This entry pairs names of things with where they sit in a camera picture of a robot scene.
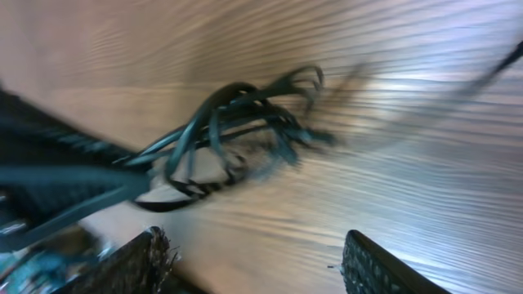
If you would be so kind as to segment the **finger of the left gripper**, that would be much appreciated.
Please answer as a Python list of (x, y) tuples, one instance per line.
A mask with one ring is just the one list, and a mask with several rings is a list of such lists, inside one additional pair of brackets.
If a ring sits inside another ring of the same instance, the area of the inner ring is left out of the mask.
[(92, 136), (1, 90), (2, 168), (121, 169), (132, 150)]
[(148, 192), (146, 172), (103, 167), (1, 168), (1, 250), (18, 251)]

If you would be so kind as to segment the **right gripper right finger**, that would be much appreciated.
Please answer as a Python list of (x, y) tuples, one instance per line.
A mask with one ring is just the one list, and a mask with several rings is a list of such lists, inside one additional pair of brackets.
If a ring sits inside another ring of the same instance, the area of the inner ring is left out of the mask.
[(355, 229), (346, 235), (341, 274), (348, 294), (449, 294)]

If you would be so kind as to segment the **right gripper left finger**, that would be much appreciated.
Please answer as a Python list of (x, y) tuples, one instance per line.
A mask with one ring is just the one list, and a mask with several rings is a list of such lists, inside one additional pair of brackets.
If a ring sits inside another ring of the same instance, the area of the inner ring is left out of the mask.
[(169, 241), (151, 226), (53, 294), (158, 293), (168, 274)]

